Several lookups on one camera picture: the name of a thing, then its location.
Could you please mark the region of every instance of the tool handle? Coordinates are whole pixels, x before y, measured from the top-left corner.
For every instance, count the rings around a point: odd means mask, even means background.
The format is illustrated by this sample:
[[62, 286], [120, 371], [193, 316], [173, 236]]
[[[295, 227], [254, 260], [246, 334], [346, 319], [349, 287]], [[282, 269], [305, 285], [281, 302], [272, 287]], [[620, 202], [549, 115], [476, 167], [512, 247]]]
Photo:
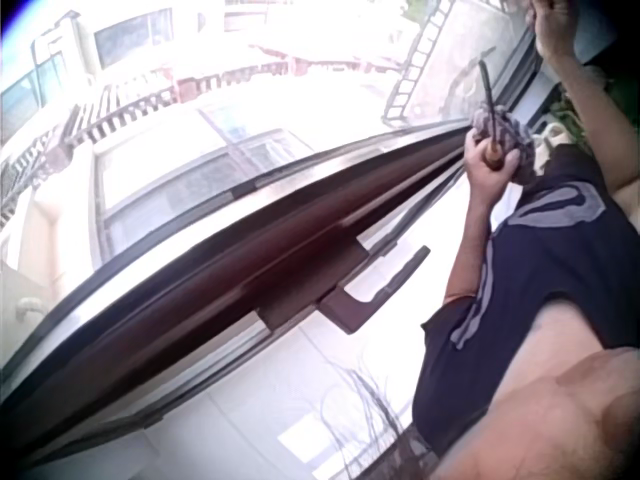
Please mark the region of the tool handle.
[[504, 157], [502, 148], [495, 142], [490, 142], [484, 151], [484, 163], [493, 171], [502, 170], [504, 167]]

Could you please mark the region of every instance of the rag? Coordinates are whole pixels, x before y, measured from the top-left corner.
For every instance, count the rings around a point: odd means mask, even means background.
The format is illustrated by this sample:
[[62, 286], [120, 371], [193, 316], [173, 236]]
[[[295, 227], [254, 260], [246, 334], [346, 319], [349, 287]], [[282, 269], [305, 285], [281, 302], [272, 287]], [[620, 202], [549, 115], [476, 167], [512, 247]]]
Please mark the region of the rag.
[[476, 129], [476, 141], [493, 137], [506, 155], [514, 149], [520, 150], [520, 164], [513, 174], [512, 181], [518, 185], [528, 185], [535, 178], [534, 163], [536, 150], [531, 130], [520, 123], [502, 105], [495, 106], [496, 131], [492, 130], [491, 113], [486, 102], [473, 114], [471, 124]]

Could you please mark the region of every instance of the short sleeve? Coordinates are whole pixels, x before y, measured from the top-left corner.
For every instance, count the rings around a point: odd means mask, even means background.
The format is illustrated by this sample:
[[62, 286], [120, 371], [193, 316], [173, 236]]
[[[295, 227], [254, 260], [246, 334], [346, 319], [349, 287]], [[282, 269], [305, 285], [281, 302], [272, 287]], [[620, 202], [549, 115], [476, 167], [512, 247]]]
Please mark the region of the short sleeve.
[[469, 310], [475, 301], [475, 297], [466, 296], [456, 298], [442, 305], [436, 313], [423, 325], [425, 340], [433, 337], [440, 338], [442, 335], [448, 337], [457, 326], [467, 318]]

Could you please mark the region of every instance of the metal ladder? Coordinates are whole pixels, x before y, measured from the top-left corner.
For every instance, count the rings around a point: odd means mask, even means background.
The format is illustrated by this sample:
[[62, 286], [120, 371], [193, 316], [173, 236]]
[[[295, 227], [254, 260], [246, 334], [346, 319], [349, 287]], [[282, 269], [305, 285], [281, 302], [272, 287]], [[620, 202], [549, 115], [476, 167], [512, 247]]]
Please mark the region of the metal ladder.
[[402, 67], [402, 76], [393, 87], [387, 100], [382, 117], [385, 122], [394, 126], [401, 126], [405, 123], [409, 100], [422, 77], [429, 58], [431, 58], [431, 53], [455, 2], [456, 0], [440, 0], [437, 8], [420, 27]]

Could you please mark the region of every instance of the window handle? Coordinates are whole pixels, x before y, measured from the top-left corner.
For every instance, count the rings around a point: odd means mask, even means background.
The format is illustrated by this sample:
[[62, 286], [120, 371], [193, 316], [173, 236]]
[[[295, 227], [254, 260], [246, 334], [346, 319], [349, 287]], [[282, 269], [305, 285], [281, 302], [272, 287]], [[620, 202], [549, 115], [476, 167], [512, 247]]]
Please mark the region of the window handle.
[[337, 286], [318, 303], [318, 310], [347, 334], [358, 331], [413, 275], [431, 250], [422, 246], [369, 302], [361, 302]]

